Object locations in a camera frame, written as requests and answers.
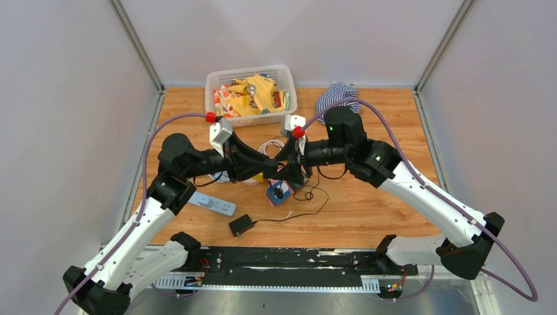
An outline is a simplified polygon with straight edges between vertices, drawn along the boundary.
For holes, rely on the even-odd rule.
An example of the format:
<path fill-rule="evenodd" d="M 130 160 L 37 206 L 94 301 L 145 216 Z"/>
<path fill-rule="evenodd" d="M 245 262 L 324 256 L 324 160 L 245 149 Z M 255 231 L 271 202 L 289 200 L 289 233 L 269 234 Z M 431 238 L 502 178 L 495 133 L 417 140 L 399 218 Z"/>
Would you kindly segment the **blue cube socket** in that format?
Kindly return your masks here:
<path fill-rule="evenodd" d="M 277 183 L 271 185 L 270 187 L 268 187 L 268 189 L 267 189 L 267 191 L 266 191 L 266 196 L 267 196 L 267 199 L 269 200 L 269 203 L 270 203 L 273 207 L 277 207 L 277 206 L 279 206 L 280 204 L 284 203 L 284 202 L 292 195 L 292 191 L 291 191 L 291 189 L 290 189 L 290 187 L 289 187 L 289 189 L 290 189 L 289 195 L 288 195 L 286 198 L 277 199 L 277 198 L 274 196 L 274 194 L 273 194 L 273 188 L 274 188 L 275 186 L 277 186 L 278 184 L 282 184 L 282 185 L 285 185 L 285 186 L 288 186 L 288 187 L 289 187 L 289 185 L 287 185 L 286 183 L 283 183 L 283 182 L 277 182 Z"/>

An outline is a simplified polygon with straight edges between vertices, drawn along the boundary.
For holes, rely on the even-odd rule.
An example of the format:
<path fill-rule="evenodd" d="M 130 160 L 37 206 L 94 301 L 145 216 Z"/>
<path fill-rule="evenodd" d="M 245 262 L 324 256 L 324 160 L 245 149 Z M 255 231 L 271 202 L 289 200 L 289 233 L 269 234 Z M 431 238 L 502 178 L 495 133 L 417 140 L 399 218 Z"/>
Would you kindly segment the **light blue charger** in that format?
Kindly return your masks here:
<path fill-rule="evenodd" d="M 197 202 L 200 206 L 203 207 L 211 207 L 212 206 L 212 198 L 210 196 L 199 194 L 197 196 Z"/>

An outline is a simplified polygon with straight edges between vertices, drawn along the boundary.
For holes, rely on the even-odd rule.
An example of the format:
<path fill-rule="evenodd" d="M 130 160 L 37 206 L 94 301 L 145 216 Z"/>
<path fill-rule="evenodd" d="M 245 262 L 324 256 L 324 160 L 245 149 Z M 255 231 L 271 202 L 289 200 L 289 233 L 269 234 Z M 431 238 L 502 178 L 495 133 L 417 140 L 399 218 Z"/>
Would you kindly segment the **black power adapter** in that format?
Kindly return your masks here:
<path fill-rule="evenodd" d="M 240 237 L 243 233 L 249 231 L 255 226 L 255 222 L 251 219 L 248 214 L 242 215 L 241 217 L 231 221 L 229 223 L 229 228 L 232 235 Z"/>

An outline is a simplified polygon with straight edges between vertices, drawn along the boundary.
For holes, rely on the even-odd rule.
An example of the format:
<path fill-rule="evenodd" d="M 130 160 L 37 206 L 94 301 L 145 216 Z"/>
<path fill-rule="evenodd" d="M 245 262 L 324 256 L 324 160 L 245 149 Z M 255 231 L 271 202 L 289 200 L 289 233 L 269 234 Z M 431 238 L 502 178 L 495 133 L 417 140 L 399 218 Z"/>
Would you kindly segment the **yellow cube socket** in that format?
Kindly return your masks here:
<path fill-rule="evenodd" d="M 255 175 L 254 177 L 252 177 L 252 179 L 259 183 L 262 183 L 265 180 L 262 173 Z"/>

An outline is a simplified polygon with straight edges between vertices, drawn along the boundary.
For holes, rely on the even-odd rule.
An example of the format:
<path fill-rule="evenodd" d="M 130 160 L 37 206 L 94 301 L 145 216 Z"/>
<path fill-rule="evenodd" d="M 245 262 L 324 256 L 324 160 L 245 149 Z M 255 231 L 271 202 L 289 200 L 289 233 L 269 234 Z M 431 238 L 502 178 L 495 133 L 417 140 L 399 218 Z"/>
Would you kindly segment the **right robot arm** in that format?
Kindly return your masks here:
<path fill-rule="evenodd" d="M 391 144 L 368 138 L 361 116 L 349 108 L 330 109 L 324 122 L 328 137 L 309 141 L 302 130 L 304 117 L 283 118 L 281 133 L 288 140 L 277 157 L 287 164 L 275 178 L 301 184 L 312 167 L 345 165 L 355 178 L 404 201 L 441 231 L 415 238 L 385 236 L 376 248 L 379 271 L 391 274 L 408 264 L 441 265 L 455 276 L 476 279 L 504 218 L 465 206 L 405 162 Z"/>

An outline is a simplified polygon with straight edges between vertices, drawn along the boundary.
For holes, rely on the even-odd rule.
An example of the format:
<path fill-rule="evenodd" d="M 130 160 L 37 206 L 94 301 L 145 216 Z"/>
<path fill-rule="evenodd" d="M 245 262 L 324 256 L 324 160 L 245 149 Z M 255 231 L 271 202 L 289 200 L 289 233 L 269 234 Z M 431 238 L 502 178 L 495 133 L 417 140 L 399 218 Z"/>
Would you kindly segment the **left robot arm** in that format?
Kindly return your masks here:
<path fill-rule="evenodd" d="M 158 174 L 143 201 L 108 245 L 84 267 L 63 275 L 71 300 L 88 314 L 124 314 L 131 301 L 167 272 L 196 270 L 200 242 L 179 232 L 155 253 L 137 261 L 149 241 L 188 203 L 196 191 L 191 179 L 226 172 L 232 181 L 259 173 L 273 176 L 278 161 L 254 150 L 235 134 L 222 148 L 200 151 L 181 133 L 169 135 L 158 154 Z"/>

